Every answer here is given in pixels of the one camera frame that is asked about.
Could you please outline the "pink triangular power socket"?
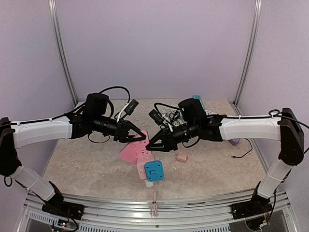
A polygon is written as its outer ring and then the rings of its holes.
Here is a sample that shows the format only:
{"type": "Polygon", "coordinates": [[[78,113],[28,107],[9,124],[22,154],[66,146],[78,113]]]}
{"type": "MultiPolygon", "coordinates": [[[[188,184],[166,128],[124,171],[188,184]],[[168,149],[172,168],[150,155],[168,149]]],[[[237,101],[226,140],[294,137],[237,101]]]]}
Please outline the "pink triangular power socket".
{"type": "Polygon", "coordinates": [[[119,153],[120,159],[136,166],[142,166],[155,160],[152,152],[146,149],[149,144],[148,131],[142,130],[141,132],[146,135],[145,140],[128,143],[119,153]]]}

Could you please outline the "small pink charger plug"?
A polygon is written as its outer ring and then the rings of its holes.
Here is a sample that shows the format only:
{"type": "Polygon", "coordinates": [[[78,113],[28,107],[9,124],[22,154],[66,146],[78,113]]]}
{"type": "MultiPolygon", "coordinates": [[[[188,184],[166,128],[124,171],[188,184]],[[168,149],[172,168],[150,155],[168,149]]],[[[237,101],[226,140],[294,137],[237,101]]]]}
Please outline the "small pink charger plug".
{"type": "Polygon", "coordinates": [[[187,163],[188,158],[189,158],[189,156],[185,152],[179,152],[177,154],[174,154],[174,159],[178,162],[181,162],[181,163],[187,163]]]}

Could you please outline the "blue square plug adapter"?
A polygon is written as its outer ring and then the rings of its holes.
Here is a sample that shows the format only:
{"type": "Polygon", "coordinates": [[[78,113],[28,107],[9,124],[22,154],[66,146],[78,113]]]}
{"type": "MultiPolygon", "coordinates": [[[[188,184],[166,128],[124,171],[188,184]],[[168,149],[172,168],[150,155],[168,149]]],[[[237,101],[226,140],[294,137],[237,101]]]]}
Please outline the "blue square plug adapter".
{"type": "Polygon", "coordinates": [[[146,179],[150,182],[161,181],[165,178],[163,164],[159,160],[145,163],[144,169],[146,179]]]}

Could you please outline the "pink cube socket adapter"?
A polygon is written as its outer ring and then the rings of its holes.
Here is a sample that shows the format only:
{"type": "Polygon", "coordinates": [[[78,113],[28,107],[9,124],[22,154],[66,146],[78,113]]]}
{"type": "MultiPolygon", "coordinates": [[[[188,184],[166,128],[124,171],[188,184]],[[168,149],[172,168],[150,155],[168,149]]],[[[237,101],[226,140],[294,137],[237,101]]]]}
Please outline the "pink cube socket adapter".
{"type": "Polygon", "coordinates": [[[140,156],[137,158],[136,167],[137,167],[140,179],[144,180],[147,178],[144,166],[147,162],[151,162],[154,160],[155,160],[154,155],[145,155],[145,156],[140,156]]]}

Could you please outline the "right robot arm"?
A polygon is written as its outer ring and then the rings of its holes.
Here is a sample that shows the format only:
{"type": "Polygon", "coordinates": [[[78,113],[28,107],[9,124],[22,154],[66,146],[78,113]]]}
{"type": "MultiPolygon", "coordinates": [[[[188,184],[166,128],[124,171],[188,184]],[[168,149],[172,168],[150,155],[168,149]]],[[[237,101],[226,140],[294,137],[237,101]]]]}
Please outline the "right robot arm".
{"type": "Polygon", "coordinates": [[[256,215],[266,204],[275,190],[284,181],[292,168],[304,159],[304,132],[290,108],[271,110],[265,116],[227,116],[204,111],[200,100],[189,98],[178,104],[185,123],[170,129],[161,129],[150,139],[147,150],[170,152],[178,149],[179,143],[191,138],[222,142],[232,139],[269,139],[279,141],[281,150],[277,161],[258,183],[247,211],[256,215]]]}

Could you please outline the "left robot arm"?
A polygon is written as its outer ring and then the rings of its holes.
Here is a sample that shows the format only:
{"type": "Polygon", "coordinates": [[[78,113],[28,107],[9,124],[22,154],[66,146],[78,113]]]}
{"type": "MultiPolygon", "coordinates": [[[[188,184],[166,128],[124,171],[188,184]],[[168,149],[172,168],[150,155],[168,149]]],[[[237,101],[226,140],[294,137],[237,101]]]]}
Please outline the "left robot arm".
{"type": "Polygon", "coordinates": [[[107,107],[114,106],[109,96],[100,91],[87,95],[85,103],[60,116],[32,121],[0,120],[0,174],[11,178],[35,193],[57,215],[67,211],[62,193],[50,181],[22,165],[17,149],[27,145],[59,139],[78,139],[99,132],[114,141],[130,143],[143,141],[146,135],[133,123],[120,116],[105,116],[107,107]]]}

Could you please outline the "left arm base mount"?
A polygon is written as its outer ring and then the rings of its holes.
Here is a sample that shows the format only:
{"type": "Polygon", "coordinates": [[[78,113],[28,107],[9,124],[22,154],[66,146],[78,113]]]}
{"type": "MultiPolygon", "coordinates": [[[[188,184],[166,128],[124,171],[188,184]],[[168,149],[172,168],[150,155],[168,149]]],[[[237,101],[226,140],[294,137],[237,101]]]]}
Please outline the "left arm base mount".
{"type": "Polygon", "coordinates": [[[42,211],[50,213],[52,215],[66,217],[74,220],[81,220],[84,214],[84,208],[85,206],[82,204],[70,202],[63,202],[58,208],[45,203],[42,206],[42,211]]]}

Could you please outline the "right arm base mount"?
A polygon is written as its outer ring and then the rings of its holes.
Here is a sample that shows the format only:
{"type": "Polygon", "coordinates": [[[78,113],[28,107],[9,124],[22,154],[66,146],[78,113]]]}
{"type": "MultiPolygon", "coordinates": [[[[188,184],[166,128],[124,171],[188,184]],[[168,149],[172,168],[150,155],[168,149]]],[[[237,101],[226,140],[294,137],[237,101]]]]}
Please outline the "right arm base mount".
{"type": "Polygon", "coordinates": [[[263,204],[253,201],[235,203],[232,204],[230,208],[234,220],[272,211],[272,205],[270,203],[263,204]]]}

